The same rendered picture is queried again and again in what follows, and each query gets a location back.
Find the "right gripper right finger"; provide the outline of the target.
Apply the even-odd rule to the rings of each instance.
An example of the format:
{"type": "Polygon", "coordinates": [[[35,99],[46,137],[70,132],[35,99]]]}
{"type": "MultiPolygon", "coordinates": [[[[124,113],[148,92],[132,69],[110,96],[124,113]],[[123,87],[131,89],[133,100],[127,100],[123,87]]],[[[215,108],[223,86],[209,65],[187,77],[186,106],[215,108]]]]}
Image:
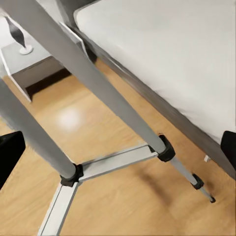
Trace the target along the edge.
{"type": "Polygon", "coordinates": [[[236,133],[224,131],[220,148],[236,170],[236,133]]]}

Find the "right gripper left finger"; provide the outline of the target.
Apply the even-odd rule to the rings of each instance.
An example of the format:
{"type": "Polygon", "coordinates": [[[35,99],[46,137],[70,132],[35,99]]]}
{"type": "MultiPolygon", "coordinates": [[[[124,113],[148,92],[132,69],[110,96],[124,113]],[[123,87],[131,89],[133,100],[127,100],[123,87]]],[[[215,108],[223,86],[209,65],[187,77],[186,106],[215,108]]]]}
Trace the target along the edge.
{"type": "Polygon", "coordinates": [[[0,190],[26,149],[22,131],[0,136],[0,190]]]}

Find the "camera tripod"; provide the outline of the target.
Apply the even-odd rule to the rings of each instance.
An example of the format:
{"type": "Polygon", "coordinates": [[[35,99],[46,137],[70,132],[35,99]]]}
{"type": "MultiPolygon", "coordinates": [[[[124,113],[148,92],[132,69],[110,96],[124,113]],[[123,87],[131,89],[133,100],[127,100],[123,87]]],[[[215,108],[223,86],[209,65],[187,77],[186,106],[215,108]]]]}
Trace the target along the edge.
{"type": "Polygon", "coordinates": [[[25,143],[61,176],[38,236],[60,236],[76,191],[83,182],[155,157],[171,163],[196,190],[212,203],[216,201],[202,188],[204,182],[176,159],[175,149],[166,136],[153,131],[37,0],[0,0],[0,8],[146,142],[76,164],[0,78],[0,119],[14,132],[22,131],[25,143]]]}

